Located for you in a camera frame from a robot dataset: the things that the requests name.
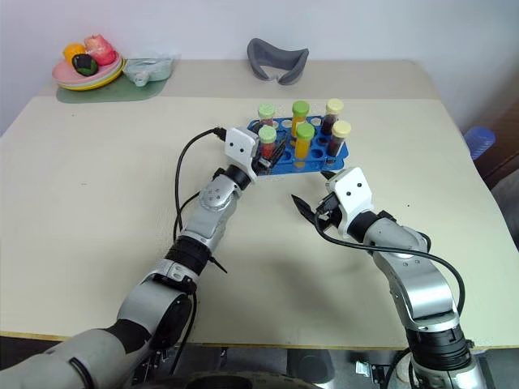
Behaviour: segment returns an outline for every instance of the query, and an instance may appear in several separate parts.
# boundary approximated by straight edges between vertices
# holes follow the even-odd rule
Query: white wall
[[[257,36],[312,59],[412,59],[460,128],[519,71],[517,0],[2,0],[0,133],[91,33],[183,58],[244,58]]]

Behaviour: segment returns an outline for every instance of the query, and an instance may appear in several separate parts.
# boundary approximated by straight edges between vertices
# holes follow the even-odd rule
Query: test tube cap
[[[292,113],[298,117],[306,116],[310,105],[305,100],[298,100],[292,104]]]
[[[261,103],[258,105],[258,116],[262,119],[273,118],[276,114],[276,106],[271,103]]]
[[[276,142],[277,132],[272,126],[263,126],[258,131],[259,141],[261,143]]]
[[[339,99],[330,99],[326,103],[326,113],[338,115],[344,109],[344,103]]]
[[[298,125],[297,135],[298,139],[301,140],[310,140],[314,137],[315,128],[312,124],[304,122]]]
[[[351,132],[351,124],[349,124],[346,120],[337,120],[333,123],[332,127],[332,135],[337,138],[345,138]]]

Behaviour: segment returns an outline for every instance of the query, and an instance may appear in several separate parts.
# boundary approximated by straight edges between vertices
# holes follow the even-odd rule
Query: black cable
[[[175,207],[177,209],[178,225],[180,226],[180,229],[184,228],[184,226],[182,224],[182,216],[180,215],[180,212],[181,212],[180,211],[180,199],[179,199],[179,196],[178,196],[178,181],[180,180],[180,168],[182,166],[182,161],[184,159],[184,156],[186,155],[187,149],[194,142],[196,142],[200,138],[203,138],[206,135],[210,135],[210,134],[214,134],[214,133],[215,133],[215,129],[214,128],[212,128],[211,130],[207,130],[207,131],[201,132],[196,137],[194,137],[192,140],[187,142],[186,146],[184,146],[182,152],[180,153],[180,156],[178,157],[177,171],[175,173]]]
[[[187,149],[198,139],[203,138],[204,136],[209,135],[209,134],[215,134],[220,140],[225,141],[227,130],[222,127],[214,127],[211,130],[207,130],[207,131],[199,133],[196,137],[194,137],[192,140],[187,142],[186,146],[184,146],[184,148],[182,149],[180,156],[178,156],[177,171],[175,173],[175,209],[177,210],[178,225],[180,226],[181,230],[184,228],[184,225],[182,223],[182,215],[180,215],[180,197],[178,195],[178,181],[180,180],[180,167],[182,165],[184,156],[186,155]]]
[[[454,277],[456,278],[457,284],[458,284],[458,288],[460,289],[460,298],[457,302],[457,311],[458,311],[458,314],[461,315],[461,312],[463,311],[463,306],[465,305],[465,283],[463,282],[463,278],[461,278],[461,274],[456,270],[456,268],[453,265],[451,265],[445,259],[436,257],[433,254],[424,253],[422,251],[407,250],[407,249],[400,249],[400,248],[396,248],[396,247],[386,247],[386,246],[361,245],[361,244],[357,244],[357,243],[340,241],[340,240],[330,237],[329,235],[324,233],[324,231],[320,227],[319,216],[321,216],[321,213],[319,213],[319,210],[318,210],[315,212],[315,215],[314,215],[314,227],[317,230],[317,232],[319,233],[319,235],[328,242],[334,243],[339,246],[349,247],[350,249],[416,255],[418,257],[427,258],[427,259],[430,259],[431,261],[444,265],[454,275]]]
[[[388,372],[386,373],[386,379],[384,380],[384,384],[380,387],[380,389],[388,389],[389,380],[391,379],[392,372],[396,369],[398,362],[400,362],[403,359],[403,357],[405,357],[409,352],[410,349],[408,347],[397,353],[397,355],[392,360],[391,365],[388,368]]]
[[[178,348],[177,355],[175,355],[173,365],[171,365],[171,369],[169,369],[169,375],[173,375],[175,370],[177,369],[178,361],[180,360],[180,355],[182,354],[182,351],[184,350],[184,347],[186,346],[187,338],[191,334],[191,329],[193,328],[193,324],[195,322],[197,304],[198,304],[198,302],[196,300],[196,293],[193,293],[193,310],[191,311],[191,319],[189,320],[189,324],[187,325],[186,334],[184,335],[184,338],[182,339],[182,342],[180,343],[180,347]]]
[[[409,383],[411,385],[411,389],[418,389],[416,385],[414,385],[414,373],[413,373],[413,363],[409,361]]]
[[[184,204],[182,204],[182,206],[180,207],[180,213],[177,214],[177,217],[175,217],[175,223],[173,225],[173,240],[176,241],[177,240],[177,227],[178,227],[178,215],[180,215],[182,213],[182,211],[184,210],[184,208],[186,207],[187,204],[189,204],[191,201],[193,201],[194,199],[196,199],[198,197],[198,195],[200,194],[200,192],[196,192],[194,195],[192,195],[189,199],[187,199],[186,201],[184,201]]]

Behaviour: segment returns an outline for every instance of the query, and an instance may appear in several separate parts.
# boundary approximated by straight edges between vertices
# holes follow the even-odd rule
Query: yellow plate
[[[58,84],[60,87],[64,88],[64,89],[68,89],[70,91],[89,91],[90,89],[96,89],[96,88],[100,88],[100,87],[104,87],[107,83],[111,83],[112,81],[114,81],[117,77],[119,77],[119,75],[121,74],[122,72],[122,68],[124,67],[124,63],[126,61],[123,59],[121,61],[121,67],[119,67],[115,73],[113,73],[108,79],[103,79],[102,81],[100,81],[99,83],[93,83],[92,85],[88,85],[86,87],[69,87],[68,85],[61,85],[60,83]]]

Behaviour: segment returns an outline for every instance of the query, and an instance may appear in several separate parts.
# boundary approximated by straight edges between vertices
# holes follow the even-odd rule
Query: tabletop
[[[61,339],[111,325],[172,243],[183,145],[214,126],[246,125],[265,99],[290,116],[293,100],[308,99],[322,114],[339,97],[353,127],[345,163],[364,170],[375,209],[427,233],[432,254],[463,275],[467,338],[479,347],[519,345],[511,298],[519,294],[519,254],[463,138],[413,63],[309,62],[300,83],[282,87],[255,79],[244,62],[186,61],[150,100],[67,105],[51,90],[0,139],[1,335]],[[216,137],[196,143],[182,164],[182,198],[225,166]],[[229,274],[209,264],[200,277],[190,342],[406,346],[369,255],[321,239],[290,194],[315,205],[326,195],[324,179],[261,177],[247,188],[215,252]]]

